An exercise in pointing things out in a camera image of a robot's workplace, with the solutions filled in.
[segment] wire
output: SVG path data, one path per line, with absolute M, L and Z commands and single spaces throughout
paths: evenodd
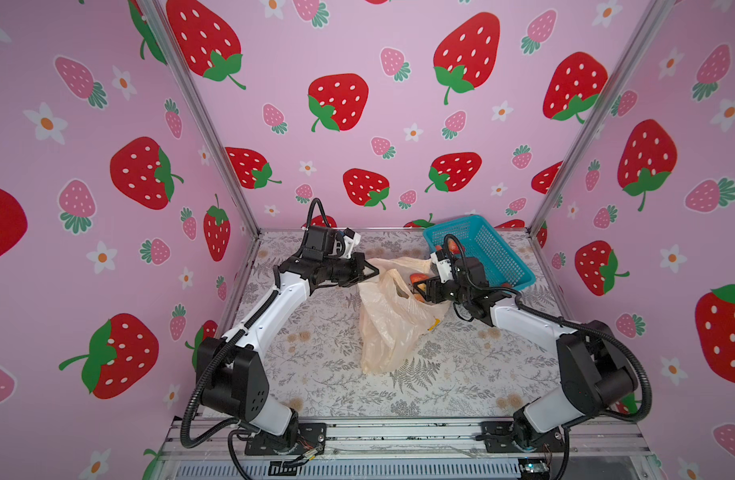
M 244 324 L 246 328 L 252 326 L 252 324 L 255 323 L 260 318 L 260 316 L 264 314 L 271 303 L 274 302 L 276 296 L 279 295 L 280 283 L 281 280 L 279 275 L 279 268 L 275 266 L 274 284 L 276 285 L 276 290 L 273 290 L 271 292 L 271 295 L 269 295 L 264 304 L 261 305 L 260 308 L 253 314 L 253 316 Z M 223 347 L 221 347 L 221 349 L 218 351 L 218 353 L 213 357 L 213 360 L 210 360 L 207 368 L 205 368 L 202 372 L 202 375 L 199 376 L 199 380 L 197 380 L 197 385 L 194 387 L 194 391 L 191 393 L 191 397 L 189 398 L 188 404 L 186 405 L 186 411 L 183 414 L 183 420 L 180 423 L 180 444 L 183 447 L 196 447 L 207 440 L 209 437 L 215 435 L 219 430 L 223 429 L 224 427 L 240 422 L 240 419 L 236 417 L 226 418 L 218 424 L 210 427 L 207 432 L 203 433 L 199 437 L 191 437 L 191 421 L 194 420 L 194 416 L 197 413 L 197 408 L 199 408 L 199 403 L 204 388 L 212 379 L 215 370 L 217 370 L 218 367 L 223 364 L 223 361 L 228 356 L 228 352 L 237 344 L 237 342 L 239 342 L 239 340 L 246 333 L 247 332 L 245 330 L 240 329 L 234 336 L 232 336 L 231 339 L 226 342 Z

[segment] pink wall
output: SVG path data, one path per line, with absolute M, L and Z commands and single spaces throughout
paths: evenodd
M 696 101 L 694 87 L 713 93 Z M 624 91 L 635 104 L 624 94 L 605 120 L 549 217 L 543 253 L 576 320 L 607 322 L 648 370 L 654 404 L 640 426 L 663 471 L 735 478 L 735 287 L 722 288 L 735 285 L 735 2 L 676 5 Z M 650 179 L 634 181 L 646 164 Z M 612 277 L 610 259 L 591 264 L 612 252 L 629 276 Z
M 565 95 L 588 98 L 601 90 L 603 70 L 612 71 L 649 2 L 613 0 L 600 7 L 570 0 L 500 2 L 497 8 L 454 0 L 276 0 L 276 8 L 256 1 L 161 3 L 221 140 L 239 149 L 232 150 L 235 167 L 259 225 L 292 227 L 303 223 L 306 212 L 296 197 L 312 194 L 343 225 L 403 226 L 430 214 L 436 222 L 472 210 L 494 225 L 514 219 L 529 223 L 544 199 L 533 186 L 544 188 L 543 174 L 549 179 L 555 174 L 551 167 L 563 159 L 580 128 L 575 117 L 550 118 L 563 110 Z M 529 28 L 533 20 L 535 28 Z M 524 38 L 531 54 L 523 52 Z M 530 38 L 539 42 L 538 50 L 529 49 Z M 216 49 L 220 55 L 211 58 Z M 467 70 L 463 79 L 447 73 L 454 64 Z M 439 79 L 435 66 L 441 67 Z M 561 90 L 555 91 L 558 84 Z M 355 90 L 347 91 L 351 85 Z M 450 91 L 447 105 L 446 85 L 464 92 Z M 319 102 L 333 107 L 323 109 Z M 324 120 L 313 133 L 314 112 Z M 334 124 L 340 131 L 331 129 Z M 407 133 L 413 128 L 415 136 Z M 444 128 L 450 139 L 443 137 Z M 522 145 L 530 151 L 518 154 L 514 163 L 523 168 L 516 168 L 514 152 Z M 241 158 L 248 160 L 244 167 Z M 464 168 L 451 167 L 457 158 Z M 270 167 L 264 172 L 266 162 Z M 431 186 L 432 164 L 443 173 L 451 169 L 453 178 L 437 179 L 450 191 Z M 372 174 L 351 172 L 346 182 L 354 185 L 346 188 L 343 176 L 354 168 Z M 466 174 L 469 168 L 474 170 Z M 463 172 L 456 176 L 458 170 Z M 302 185 L 310 189 L 299 190 Z M 388 192 L 384 186 L 390 186 Z M 414 195 L 405 195 L 411 190 Z M 411 207 L 401 208 L 401 201 Z M 516 206 L 513 216 L 507 215 L 510 206 Z
M 159 449 L 193 386 L 184 342 L 220 321 L 217 279 L 230 291 L 247 254 L 249 236 L 214 164 L 200 161 L 204 141 L 178 85 L 148 47 L 141 59 L 141 42 L 127 2 L 0 1 L 0 478 L 144 476 L 153 459 L 144 451 Z M 60 60 L 56 70 L 58 55 L 81 64 Z M 157 145 L 184 179 L 170 202 Z M 215 194 L 230 225 L 220 261 L 203 225 Z M 155 241 L 143 261 L 147 239 L 169 256 Z M 185 320 L 172 334 L 179 304 Z

